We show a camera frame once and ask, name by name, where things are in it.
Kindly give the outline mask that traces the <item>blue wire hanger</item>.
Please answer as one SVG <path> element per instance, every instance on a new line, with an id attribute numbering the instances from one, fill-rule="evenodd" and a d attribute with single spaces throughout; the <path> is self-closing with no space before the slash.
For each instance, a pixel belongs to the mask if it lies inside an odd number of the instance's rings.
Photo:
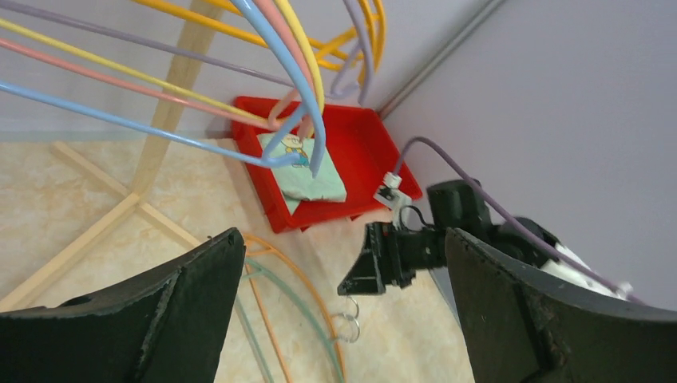
<path id="1" fill-rule="evenodd" d="M 97 56 L 96 54 L 66 44 L 63 41 L 50 38 L 44 34 L 39 34 L 7 20 L 1 21 L 1 27 L 3 29 L 20 34 L 43 44 L 51 45 L 52 47 L 55 47 L 59 50 L 71 53 L 72 55 L 78 56 L 80 58 L 84 58 L 87 61 L 106 66 L 118 72 L 128 74 L 129 76 L 135 77 L 150 84 L 158 85 L 162 88 L 162 90 L 155 91 L 153 89 L 135 85 L 127 81 L 122 81 L 119 78 L 107 76 L 84 67 L 73 65 L 67 61 L 63 61 L 52 56 L 45 56 L 38 51 L 22 48 L 19 45 L 13 45 L 6 41 L 2 41 L 1 45 L 9 50 L 13 50 L 25 56 L 43 61 L 52 66 L 57 66 L 70 72 L 78 73 L 82 76 L 90 77 L 94 80 L 114 85 L 119 88 L 131 90 L 135 93 L 151 96 L 160 101 L 167 101 L 174 105 L 201 110 L 203 112 L 217 116 L 224 116 L 235 122 L 243 122 L 250 125 L 261 125 L 267 130 L 274 131 L 274 135 L 268 141 L 267 146 L 263 150 L 263 154 L 259 157 L 203 144 L 197 140 L 189 139 L 185 136 L 179 136 L 169 131 L 154 128 L 146 124 L 141 124 L 133 120 L 128 120 L 98 109 L 93 109 L 59 97 L 53 97 L 45 93 L 40 93 L 33 89 L 28 89 L 5 81 L 1 83 L 1 90 L 5 93 L 9 93 L 18 97 L 37 101 L 42 104 L 78 113 L 83 116 L 89 116 L 94 119 L 102 120 L 104 122 L 115 124 L 124 128 L 130 128 L 132 130 L 151 136 L 158 136 L 166 140 L 171 140 L 187 146 L 199 148 L 204 151 L 214 152 L 221 156 L 229 156 L 247 164 L 253 164 L 261 168 L 290 167 L 301 162 L 303 160 L 303 156 L 298 152 L 287 152 L 281 156 L 275 156 L 274 151 L 283 144 L 286 137 L 291 133 L 291 130 L 294 127 L 299 124 L 304 124 L 306 121 L 310 121 L 315 129 L 315 139 L 311 157 L 307 160 L 307 167 L 312 176 L 317 176 L 326 152 L 326 131 L 323 123 L 322 113 L 319 110 L 319 104 L 316 100 L 319 94 L 310 86 L 309 81 L 303 75 L 301 67 L 292 57 L 291 51 L 284 44 L 283 39 L 275 31 L 273 25 L 268 21 L 256 4 L 253 1 L 234 1 L 232 2 L 232 5 L 238 11 L 243 13 L 244 17 L 255 28 L 259 36 L 262 37 L 263 40 L 268 44 L 269 49 L 276 56 L 280 64 L 291 78 L 294 86 L 291 96 L 301 97 L 300 106 L 298 106 L 293 111 L 293 113 L 281 124 L 276 124 L 273 120 L 265 120 L 262 117 L 255 116 L 251 113 L 246 113 L 241 109 L 226 105 L 220 101 L 213 100 L 212 98 L 195 93 L 192 90 L 181 88 L 178 85 L 173 85 L 167 81 L 162 81 L 155 77 L 151 77 L 146 73 L 142 73 L 135 69 L 131 69 L 128 66 L 110 61 L 101 56 Z"/>

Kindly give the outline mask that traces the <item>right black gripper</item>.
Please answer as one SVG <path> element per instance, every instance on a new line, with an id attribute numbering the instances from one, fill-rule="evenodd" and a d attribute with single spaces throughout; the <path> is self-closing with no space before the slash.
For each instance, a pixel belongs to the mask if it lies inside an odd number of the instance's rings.
<path id="1" fill-rule="evenodd" d="M 385 284 L 405 288 L 417 270 L 444 267 L 449 229 L 461 229 L 480 239 L 489 237 L 493 227 L 489 208 L 469 182 L 440 182 L 429 186 L 426 194 L 431 223 L 423 222 L 416 230 L 405 224 L 383 228 L 381 222 L 365 226 L 359 255 L 337 287 L 339 296 L 382 295 L 386 293 Z"/>

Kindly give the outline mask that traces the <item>orange plastic hanger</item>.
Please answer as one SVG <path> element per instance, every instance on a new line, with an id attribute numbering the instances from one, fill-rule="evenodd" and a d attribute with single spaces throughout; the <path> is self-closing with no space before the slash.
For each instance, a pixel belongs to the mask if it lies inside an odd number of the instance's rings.
<path id="1" fill-rule="evenodd" d="M 216 5 L 229 13 L 242 16 L 240 11 L 230 1 L 204 1 Z M 382 60 L 382 52 L 386 41 L 386 17 L 382 1 L 354 1 L 359 6 L 364 18 L 367 33 L 369 35 L 368 46 L 371 48 L 371 57 L 374 62 L 374 73 L 378 72 Z M 375 12 L 372 12 L 372 3 L 375 6 Z"/>
<path id="2" fill-rule="evenodd" d="M 241 41 L 265 48 L 268 47 L 267 43 L 256 34 L 247 32 L 234 26 L 230 26 L 219 20 L 216 20 L 215 18 L 198 14 L 196 11 L 178 6 L 169 1 L 134 0 L 134 2 L 185 21 L 197 22 L 201 26 L 206 26 L 217 32 L 226 34 Z M 342 62 L 345 62 L 348 59 L 348 54 L 341 50 L 341 46 L 345 45 L 349 41 L 354 40 L 357 35 L 357 31 L 353 27 L 343 32 L 336 38 L 333 38 L 329 42 L 322 42 L 314 38 L 308 38 L 307 40 L 309 41 L 311 47 L 316 49 L 314 55 L 317 59 L 318 65 L 321 68 L 338 72 L 342 68 L 342 64 L 331 62 L 328 59 L 325 59 L 325 56 L 336 57 L 342 60 Z"/>

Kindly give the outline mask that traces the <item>green wire hanger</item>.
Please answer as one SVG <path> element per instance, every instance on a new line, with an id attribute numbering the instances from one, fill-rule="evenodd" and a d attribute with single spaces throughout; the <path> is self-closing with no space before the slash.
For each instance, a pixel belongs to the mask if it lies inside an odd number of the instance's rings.
<path id="1" fill-rule="evenodd" d="M 315 305 L 320 309 L 323 316 L 324 323 L 321 324 L 320 321 L 313 315 L 311 308 L 303 301 L 292 289 L 291 287 L 284 282 L 280 277 L 277 276 L 272 270 L 254 260 L 252 257 L 246 257 L 244 260 L 244 269 L 241 278 L 249 283 L 251 292 L 255 299 L 259 315 L 263 320 L 263 325 L 267 331 L 267 337 L 273 350 L 275 351 L 275 356 L 277 358 L 279 367 L 281 368 L 285 381 L 292 382 L 291 372 L 288 368 L 287 362 L 282 354 L 282 351 L 279 347 L 278 339 L 275 335 L 274 330 L 271 326 L 271 319 L 267 312 L 267 308 L 263 303 L 263 298 L 257 286 L 257 278 L 265 278 L 267 281 L 275 285 L 278 290 L 280 290 L 284 296 L 295 306 L 298 312 L 304 317 L 306 322 L 311 325 L 311 328 L 315 332 L 316 337 L 322 343 L 325 352 L 329 360 L 331 361 L 332 367 L 335 373 L 335 379 L 338 382 L 345 382 L 347 378 L 345 361 L 343 358 L 342 348 L 339 345 L 339 334 L 337 333 L 334 323 L 332 322 L 332 317 L 328 313 L 324 301 L 319 297 L 317 290 L 309 282 L 307 276 L 298 269 L 292 262 L 287 262 L 287 267 L 294 272 L 296 277 L 303 282 L 306 290 L 311 293 L 313 299 L 315 300 Z"/>

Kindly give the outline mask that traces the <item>purple wire hanger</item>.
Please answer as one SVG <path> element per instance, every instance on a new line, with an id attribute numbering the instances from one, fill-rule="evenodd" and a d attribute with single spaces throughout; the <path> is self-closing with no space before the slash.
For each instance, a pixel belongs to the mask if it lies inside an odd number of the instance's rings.
<path id="1" fill-rule="evenodd" d="M 238 73 L 246 74 L 248 76 L 252 77 L 257 77 L 266 81 L 270 81 L 276 84 L 280 85 L 286 85 L 287 87 L 293 87 L 293 83 L 290 81 L 286 81 L 280 77 L 275 77 L 254 69 L 249 69 L 243 66 L 239 65 L 234 65 L 231 63 L 227 63 L 226 61 L 222 61 L 220 59 L 216 59 L 214 57 L 209 57 L 206 56 L 202 53 L 195 53 L 192 52 L 191 50 L 187 49 L 182 49 L 175 47 L 173 45 L 167 45 L 158 41 L 150 40 L 148 38 L 143 38 L 140 36 L 136 36 L 133 34 L 129 34 L 126 32 L 121 32 L 118 30 L 113 30 L 108 27 L 104 26 L 99 26 L 97 24 L 93 24 L 90 22 L 85 22 L 82 20 L 78 20 L 76 18 L 71 18 L 69 16 L 65 16 L 62 14 L 57 14 L 48 10 L 43 10 L 39 9 L 33 6 L 27 6 L 25 4 L 18 3 L 16 1 L 2 1 L 1 2 L 1 8 L 4 10 L 10 10 L 13 12 L 17 12 L 20 14 L 25 14 L 29 15 L 32 17 L 40 18 L 46 21 L 51 21 L 51 22 L 56 22 L 58 24 L 62 24 L 65 26 L 71 26 L 73 28 L 79 29 L 79 30 L 85 30 L 89 32 L 93 32 L 95 34 L 100 34 L 104 35 L 107 37 L 115 38 L 117 40 L 122 40 L 126 42 L 131 42 L 135 43 L 138 45 L 146 46 L 149 48 L 153 49 L 158 49 L 160 51 L 164 51 L 167 53 L 173 53 L 177 54 L 182 57 L 187 57 L 191 59 L 196 59 L 198 61 L 202 61 L 203 63 L 207 63 L 210 65 L 215 65 L 220 68 L 224 69 L 229 69 Z M 367 55 L 366 59 L 366 80 L 364 85 L 359 85 L 357 81 L 354 81 L 350 83 L 349 85 L 346 85 L 344 89 L 338 90 L 338 83 L 342 80 L 346 72 L 348 71 L 348 68 L 346 66 L 343 66 L 339 70 L 339 74 L 335 77 L 331 90 L 326 93 L 326 95 L 330 99 L 336 99 L 336 100 L 341 100 L 344 99 L 351 94 L 355 92 L 359 92 L 359 97 L 358 101 L 362 103 L 364 99 L 366 98 L 366 95 L 368 94 L 370 90 L 371 83 L 373 81 L 374 77 L 374 72 L 375 72 L 375 67 L 374 67 L 374 58 L 372 54 L 372 49 L 370 47 L 370 43 L 366 41 L 366 27 L 365 26 L 359 26 L 358 27 L 358 33 L 360 37 L 358 38 L 358 43 L 357 45 L 353 48 L 351 51 L 351 54 L 349 55 L 349 59 L 353 60 L 357 57 L 358 52 L 363 52 Z"/>

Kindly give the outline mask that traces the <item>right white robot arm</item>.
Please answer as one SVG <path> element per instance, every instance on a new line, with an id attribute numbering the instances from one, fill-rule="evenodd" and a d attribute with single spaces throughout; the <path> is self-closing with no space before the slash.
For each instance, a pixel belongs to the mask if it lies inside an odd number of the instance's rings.
<path id="1" fill-rule="evenodd" d="M 434 184 L 426 190 L 432 223 L 414 230 L 406 225 L 406 213 L 420 210 L 406 204 L 399 191 L 382 187 L 376 196 L 394 202 L 390 222 L 368 223 L 362 249 L 337 287 L 340 296 L 380 295 L 388 286 L 408 287 L 418 270 L 446 267 L 444 237 L 447 230 L 461 229 L 491 247 L 543 272 L 598 294 L 627 300 L 631 286 L 603 282 L 602 278 L 551 232 L 531 219 L 511 217 L 492 223 L 487 203 L 465 180 Z"/>

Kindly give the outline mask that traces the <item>yellow wire hanger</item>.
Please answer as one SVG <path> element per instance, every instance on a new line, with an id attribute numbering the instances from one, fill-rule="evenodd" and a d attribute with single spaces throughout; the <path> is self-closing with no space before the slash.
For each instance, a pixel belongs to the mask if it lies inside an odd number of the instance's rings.
<path id="1" fill-rule="evenodd" d="M 319 65 L 298 18 L 287 2 L 230 1 L 257 30 L 293 78 L 293 90 L 308 93 L 320 109 L 325 105 Z"/>

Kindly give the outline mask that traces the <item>pink wire hanger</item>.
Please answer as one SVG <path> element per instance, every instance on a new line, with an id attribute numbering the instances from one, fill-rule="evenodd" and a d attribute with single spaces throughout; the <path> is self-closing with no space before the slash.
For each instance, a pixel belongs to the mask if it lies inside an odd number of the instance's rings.
<path id="1" fill-rule="evenodd" d="M 151 48 L 157 48 L 164 50 L 170 53 L 176 53 L 180 58 L 188 59 L 189 63 L 195 63 L 197 61 L 207 62 L 213 64 L 214 61 L 204 55 L 199 55 L 188 50 L 181 50 L 178 48 L 168 48 L 165 45 L 155 43 L 148 39 L 144 40 L 142 38 L 137 38 L 130 34 L 124 34 L 111 29 L 105 29 L 100 26 L 95 26 L 94 24 L 86 24 L 74 18 L 68 18 L 60 14 L 55 14 L 54 12 L 49 12 L 46 10 L 41 10 L 32 6 L 25 6 L 14 1 L 2 1 L 1 8 L 4 10 L 11 10 L 22 14 L 28 14 L 37 18 L 43 18 L 48 21 L 59 22 L 62 24 L 67 24 L 69 26 L 75 26 L 80 29 L 91 30 L 98 34 L 108 35 L 110 37 L 136 42 L 141 45 L 149 46 Z M 136 85 L 128 81 L 121 80 L 117 77 L 111 77 L 97 71 L 87 69 L 86 67 L 76 65 L 74 63 L 64 61 L 60 58 L 51 56 L 47 53 L 43 53 L 34 49 L 29 49 L 23 45 L 15 44 L 11 41 L 2 40 L 1 46 L 7 48 L 16 53 L 20 53 L 24 56 L 37 59 L 46 64 L 56 66 L 60 69 L 70 71 L 72 73 L 77 73 L 85 77 L 92 78 L 99 82 L 104 82 L 109 85 L 116 86 L 118 88 L 127 89 L 135 93 L 144 94 L 156 98 L 160 101 L 167 101 L 170 104 L 176 106 L 180 105 L 182 107 L 188 107 L 191 109 L 200 110 L 212 114 L 214 116 L 222 116 L 229 120 L 237 121 L 244 124 L 249 124 L 258 128 L 264 128 L 269 131 L 277 131 L 282 127 L 294 128 L 297 124 L 292 123 L 289 117 L 280 119 L 279 114 L 282 113 L 291 103 L 299 96 L 299 91 L 297 89 L 289 92 L 283 99 L 279 100 L 274 107 L 269 112 L 268 116 L 265 118 L 256 116 L 249 112 L 246 112 L 242 109 L 235 108 L 233 106 L 227 105 L 220 101 L 213 100 L 212 98 L 206 97 L 202 94 L 195 93 L 192 90 L 188 90 L 180 87 L 177 83 L 170 83 L 167 81 L 162 81 L 158 78 L 149 76 L 146 73 L 142 73 L 135 69 L 131 69 L 127 66 L 119 64 L 115 61 L 108 60 L 104 57 L 97 56 L 94 53 L 90 53 L 83 49 L 79 49 L 73 45 L 64 43 L 63 41 L 56 40 L 44 34 L 40 34 L 33 30 L 27 29 L 26 27 L 20 26 L 13 22 L 9 22 L 5 19 L 1 20 L 1 27 L 8 29 L 11 32 L 16 34 L 21 34 L 24 37 L 34 39 L 46 45 L 50 45 L 54 48 L 58 48 L 72 55 L 84 58 L 85 60 L 103 65 L 110 69 L 114 69 L 118 72 L 128 74 L 129 76 L 135 77 L 142 81 L 148 82 L 153 85 L 159 85 L 163 90 L 156 91 L 141 85 Z"/>

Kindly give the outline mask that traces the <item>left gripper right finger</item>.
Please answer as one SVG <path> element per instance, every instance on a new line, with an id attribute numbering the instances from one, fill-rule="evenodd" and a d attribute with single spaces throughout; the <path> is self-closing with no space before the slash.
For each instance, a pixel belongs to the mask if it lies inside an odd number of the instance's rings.
<path id="1" fill-rule="evenodd" d="M 674 311 L 576 286 L 458 229 L 445 254 L 475 381 L 675 381 Z"/>

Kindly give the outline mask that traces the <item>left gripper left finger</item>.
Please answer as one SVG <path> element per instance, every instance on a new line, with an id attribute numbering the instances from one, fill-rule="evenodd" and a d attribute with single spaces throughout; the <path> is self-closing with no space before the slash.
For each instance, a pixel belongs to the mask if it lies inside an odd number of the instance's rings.
<path id="1" fill-rule="evenodd" d="M 59 306 L 2 313 L 2 381 L 214 381 L 245 249 L 230 228 Z"/>

